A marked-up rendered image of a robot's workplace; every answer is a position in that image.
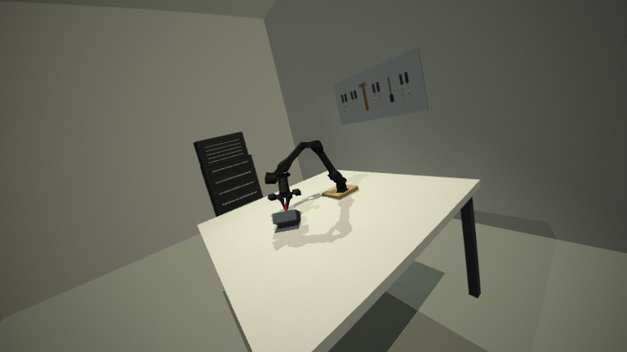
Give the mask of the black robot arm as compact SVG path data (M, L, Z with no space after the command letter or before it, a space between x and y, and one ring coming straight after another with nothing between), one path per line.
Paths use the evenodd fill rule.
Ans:
M266 172L265 184L276 184L276 182L288 182L287 178L290 176L289 170L292 162L303 151L304 148L311 148L322 160L323 164L329 171L329 178L336 183L337 193L344 193L347 189L344 178L331 164L330 160L323 151L322 143L319 140L313 140L311 142L300 142L299 145L291 152L291 154L278 164L278 168L275 172ZM287 172L287 173L283 173Z

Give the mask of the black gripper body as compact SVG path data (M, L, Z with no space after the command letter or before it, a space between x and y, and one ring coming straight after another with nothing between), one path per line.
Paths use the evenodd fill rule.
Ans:
M269 194L268 195L268 200L270 201L274 201L277 200L277 198L282 198L285 196L289 196L289 195L295 195L295 196L299 196L301 195L301 192L299 189L293 189L292 192L289 192L289 185L288 182L280 182L278 183L278 188L279 188L279 194Z

